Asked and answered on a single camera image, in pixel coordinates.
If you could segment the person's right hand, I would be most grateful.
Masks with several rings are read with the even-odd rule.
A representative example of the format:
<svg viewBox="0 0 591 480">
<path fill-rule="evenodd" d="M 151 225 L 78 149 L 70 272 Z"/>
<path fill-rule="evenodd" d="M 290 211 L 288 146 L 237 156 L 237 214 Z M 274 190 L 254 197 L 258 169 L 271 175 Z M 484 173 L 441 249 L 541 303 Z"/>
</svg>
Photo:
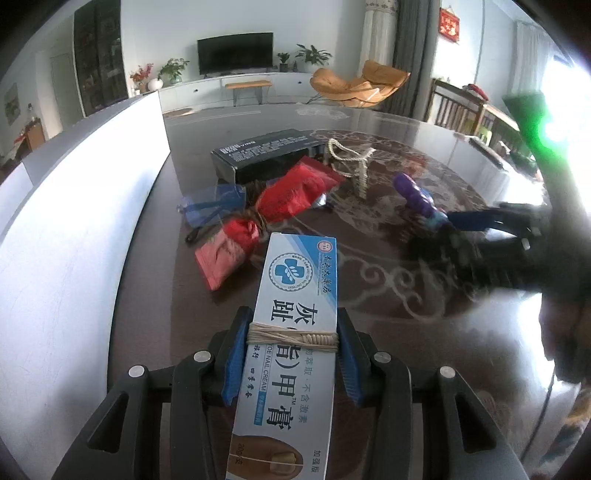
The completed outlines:
<svg viewBox="0 0 591 480">
<path fill-rule="evenodd" d="M 541 338 L 545 356 L 565 382 L 590 382 L 590 298 L 542 296 Z"/>
</svg>

